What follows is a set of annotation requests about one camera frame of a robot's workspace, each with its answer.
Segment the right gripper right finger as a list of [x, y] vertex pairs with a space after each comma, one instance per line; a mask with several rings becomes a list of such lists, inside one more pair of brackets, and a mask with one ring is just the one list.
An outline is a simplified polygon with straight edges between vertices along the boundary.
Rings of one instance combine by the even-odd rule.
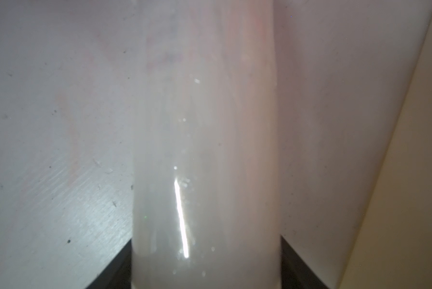
[[281, 237], [283, 289], [328, 289], [296, 251]]

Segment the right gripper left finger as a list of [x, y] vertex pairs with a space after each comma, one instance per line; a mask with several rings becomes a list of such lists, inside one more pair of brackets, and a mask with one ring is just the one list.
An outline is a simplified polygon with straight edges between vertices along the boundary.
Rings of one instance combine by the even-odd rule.
[[86, 289], [131, 289], [131, 240]]

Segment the plastic wrap roll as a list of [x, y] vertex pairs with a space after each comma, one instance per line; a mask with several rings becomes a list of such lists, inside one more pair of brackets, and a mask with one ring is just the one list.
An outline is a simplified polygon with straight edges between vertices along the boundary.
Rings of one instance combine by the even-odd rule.
[[279, 289], [272, 1], [140, 1], [131, 285]]

